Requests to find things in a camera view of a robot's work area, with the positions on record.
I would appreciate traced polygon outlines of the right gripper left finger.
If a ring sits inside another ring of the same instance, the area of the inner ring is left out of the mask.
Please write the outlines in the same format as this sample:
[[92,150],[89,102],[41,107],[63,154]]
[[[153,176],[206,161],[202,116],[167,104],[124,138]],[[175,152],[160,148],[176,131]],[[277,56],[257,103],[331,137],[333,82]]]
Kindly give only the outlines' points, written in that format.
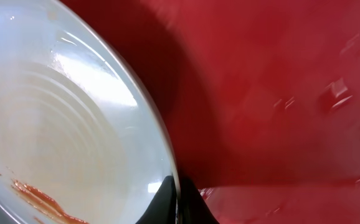
[[174,178],[167,176],[136,224],[177,224],[177,207]]

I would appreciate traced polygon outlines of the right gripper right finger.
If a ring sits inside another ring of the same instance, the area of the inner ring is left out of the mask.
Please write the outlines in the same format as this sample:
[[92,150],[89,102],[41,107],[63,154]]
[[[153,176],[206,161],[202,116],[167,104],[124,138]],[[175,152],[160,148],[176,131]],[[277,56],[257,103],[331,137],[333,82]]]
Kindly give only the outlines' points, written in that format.
[[219,224],[209,210],[200,192],[189,178],[183,178],[179,209],[182,224]]

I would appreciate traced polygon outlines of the light blue plate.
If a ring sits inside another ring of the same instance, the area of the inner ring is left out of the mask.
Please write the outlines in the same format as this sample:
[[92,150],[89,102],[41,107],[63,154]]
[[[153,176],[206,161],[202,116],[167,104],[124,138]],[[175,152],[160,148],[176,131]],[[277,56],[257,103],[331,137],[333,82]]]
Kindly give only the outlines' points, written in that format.
[[134,75],[59,1],[0,1],[0,212],[11,223],[136,223],[179,179]]

